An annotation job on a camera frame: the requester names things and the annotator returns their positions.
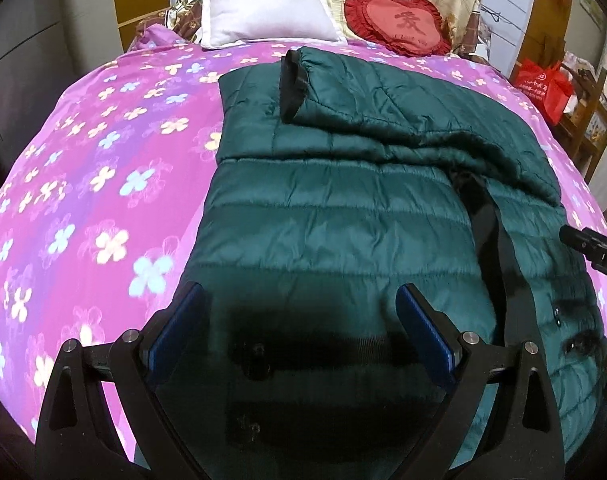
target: black gripper frame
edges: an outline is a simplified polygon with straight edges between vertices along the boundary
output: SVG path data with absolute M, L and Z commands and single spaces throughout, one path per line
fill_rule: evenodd
M 210 480 L 154 395 L 207 307 L 201 286 L 186 283 L 140 331 L 127 330 L 114 343 L 86 348 L 76 339 L 63 344 L 37 427 L 38 480 Z M 115 383 L 150 470 L 128 460 L 102 382 Z
M 460 333 L 412 284 L 399 289 L 396 303 L 427 373 L 446 396 L 391 480 L 563 480 L 561 422 L 536 345 L 495 346 Z M 499 388 L 474 458 L 449 470 L 491 383 Z

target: quilted jacket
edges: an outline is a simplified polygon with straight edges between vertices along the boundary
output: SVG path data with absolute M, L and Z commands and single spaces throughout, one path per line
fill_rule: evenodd
M 158 392 L 206 472 L 392 474 L 443 397 L 395 315 L 397 288 L 415 283 L 487 342 L 496 325 L 453 167 L 485 177 L 501 210 L 569 458 L 595 418 L 602 348 L 564 343 L 603 327 L 583 258 L 559 241 L 559 186 L 528 126 L 470 89 L 307 47 L 283 72 L 259 64 L 219 85 L 218 168 L 183 276 L 212 308 Z M 474 453 L 494 393 L 456 464 Z

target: bed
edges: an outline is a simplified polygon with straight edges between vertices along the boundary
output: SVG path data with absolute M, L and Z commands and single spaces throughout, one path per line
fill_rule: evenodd
M 216 168 L 218 77 L 276 62 L 299 46 L 206 52 L 177 37 L 129 52 L 73 84 L 18 158 L 0 191 L 0 399 L 32 440 L 62 342 L 113 341 L 170 302 Z M 426 73 L 501 102 L 545 150 L 568 222 L 607 235 L 597 202 L 541 115 L 491 67 L 455 56 L 401 57 L 362 41 L 319 48 Z M 607 326 L 607 277 L 589 273 Z M 119 399 L 106 391 L 132 457 L 135 441 Z

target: flower pattern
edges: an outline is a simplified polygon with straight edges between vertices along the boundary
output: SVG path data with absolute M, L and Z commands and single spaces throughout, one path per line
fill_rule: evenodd
M 48 160 L 44 163 L 44 166 L 50 166 L 51 164 L 55 164 L 57 159 L 61 156 L 63 152 L 63 150 L 59 150 L 58 152 L 51 153 L 48 157 Z
M 163 88 L 153 88 L 151 90 L 149 90 L 148 92 L 146 92 L 146 95 L 144 95 L 144 99 L 150 99 L 152 97 L 161 97 L 161 95 L 164 94 L 164 89 Z
M 182 132 L 188 127 L 188 118 L 177 119 L 176 121 L 166 121 L 162 124 L 162 135 L 168 135 L 173 132 Z
M 579 215 L 576 211 L 572 212 L 572 219 L 575 221 L 575 225 L 577 227 L 581 227 L 581 219 L 579 218 Z
M 117 132 L 110 132 L 109 134 L 107 134 L 106 137 L 104 137 L 104 139 L 101 139 L 99 142 L 99 146 L 100 148 L 103 148 L 104 150 L 109 150 L 110 147 L 117 142 L 117 140 L 119 140 L 121 138 L 121 135 L 118 134 Z
M 126 112 L 124 114 L 124 119 L 126 121 L 132 121 L 133 119 L 138 118 L 140 115 L 143 115 L 148 110 L 146 108 L 136 107 L 132 112 Z
M 0 196 L 6 196 L 8 194 L 8 190 L 12 187 L 12 182 L 7 182 L 2 186 L 2 190 L 0 191 Z
M 107 127 L 108 127 L 107 123 L 97 124 L 96 127 L 94 127 L 93 129 L 88 131 L 88 137 L 90 137 L 90 139 L 93 139 L 94 137 L 99 135 L 103 130 L 105 130 Z
M 9 205 L 10 205 L 10 199 L 9 198 L 4 199 L 4 201 L 0 205 L 0 214 L 5 213 L 6 210 L 8 209 Z
M 110 180 L 115 176 L 115 170 L 110 168 L 109 166 L 104 166 L 100 169 L 100 172 L 97 176 L 93 177 L 90 180 L 90 185 L 92 186 L 92 190 L 97 193 L 101 188 L 106 185 L 106 181 Z
M 4 349 L 0 343 L 0 379 L 4 378 L 4 368 L 6 367 L 6 358 L 4 357 Z
M 5 262 L 8 259 L 8 253 L 10 253 L 10 248 L 12 247 L 13 242 L 14 239 L 11 238 L 10 240 L 6 240 L 2 245 L 2 250 L 0 251 L 0 262 Z
M 164 67 L 164 70 L 167 70 L 170 75 L 177 75 L 177 72 L 183 65 L 181 63 L 177 63 L 174 65 L 168 65 Z
M 139 86 L 139 82 L 126 83 L 120 88 L 120 92 L 132 92 Z
M 102 232 L 95 240 L 95 245 L 101 249 L 97 253 L 97 263 L 107 264 L 112 258 L 118 262 L 126 257 L 126 248 L 124 244 L 128 241 L 128 231 L 122 229 L 113 237 L 107 232 Z
M 82 128 L 83 128 L 85 125 L 86 125 L 86 123 L 79 123 L 79 124 L 76 124 L 75 126 L 73 126 L 73 127 L 70 129 L 70 132 L 68 133 L 67 137 L 72 137 L 72 136 L 77 135 L 77 134 L 78 134 L 78 133 L 79 133 L 79 132 L 82 130 Z
M 39 170 L 37 168 L 33 168 L 32 170 L 30 170 L 27 174 L 26 177 L 24 177 L 24 182 L 27 184 L 29 183 L 33 178 L 35 178 L 37 175 L 39 174 Z
M 116 106 L 109 106 L 108 108 L 106 108 L 103 112 L 101 112 L 101 116 L 102 117 L 108 117 L 111 113 L 113 113 L 115 110 L 117 110 Z
M 166 290 L 166 280 L 164 275 L 172 269 L 172 258 L 170 256 L 161 256 L 151 262 L 146 256 L 137 258 L 133 265 L 135 278 L 130 282 L 128 295 L 140 298 L 146 291 L 150 290 L 153 294 L 161 294 Z
M 68 247 L 68 240 L 74 233 L 74 224 L 68 224 L 65 228 L 55 233 L 55 241 L 48 246 L 48 254 L 61 254 Z
M 37 195 L 37 197 L 35 198 L 34 203 L 38 203 L 40 199 L 42 202 L 48 200 L 50 198 L 50 195 L 52 194 L 52 190 L 55 189 L 55 187 L 57 187 L 56 180 L 54 182 L 47 182 L 43 186 L 41 186 L 41 188 L 39 189 L 39 195 Z
M 106 99 L 108 99 L 108 97 L 110 97 L 110 94 L 112 94 L 114 91 L 115 89 L 112 86 L 109 86 L 105 90 L 102 90 L 99 93 L 100 100 L 105 101 Z
M 78 339 L 82 346 L 91 346 L 103 344 L 106 340 L 106 335 L 101 327 L 101 319 L 103 315 L 101 310 L 96 306 L 90 309 L 84 309 L 76 306 L 72 310 L 72 314 L 76 320 L 74 325 L 65 326 L 61 331 L 61 340 L 58 346 L 68 339 Z
M 21 287 L 18 287 L 15 290 L 14 299 L 15 302 L 12 304 L 10 308 L 10 315 L 13 319 L 18 319 L 20 323 L 26 321 L 26 317 L 28 316 L 28 309 L 26 308 L 26 303 L 30 301 L 32 297 L 32 289 L 27 288 L 26 291 L 22 295 Z
M 188 94 L 171 95 L 166 97 L 166 104 L 183 103 L 186 100 L 186 97 L 188 97 Z
M 216 83 L 222 74 L 216 72 L 208 72 L 208 75 L 199 78 L 200 83 Z
M 216 152 L 219 149 L 219 142 L 222 140 L 221 132 L 213 132 L 210 134 L 210 140 L 205 143 L 204 147 L 211 152 Z
M 154 174 L 154 169 L 145 170 L 143 173 L 133 171 L 126 177 L 126 183 L 119 190 L 121 196 L 128 196 L 133 191 L 143 191 L 148 185 L 148 179 Z
M 50 374 L 53 372 L 55 367 L 55 361 L 48 354 L 38 355 L 35 358 L 35 375 L 33 381 L 37 388 L 46 389 L 48 381 L 50 380 Z
M 197 72 L 201 72 L 203 69 L 205 69 L 205 66 L 202 66 L 199 63 L 193 63 L 192 66 L 186 70 L 186 72 L 189 74 L 196 74 Z

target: black strap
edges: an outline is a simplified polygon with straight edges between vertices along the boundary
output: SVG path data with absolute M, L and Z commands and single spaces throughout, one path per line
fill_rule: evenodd
M 511 346 L 532 341 L 545 359 L 535 298 L 519 268 L 497 203 L 484 180 L 469 171 L 451 171 L 450 181 L 470 216 L 481 276 L 497 315 L 494 343 Z

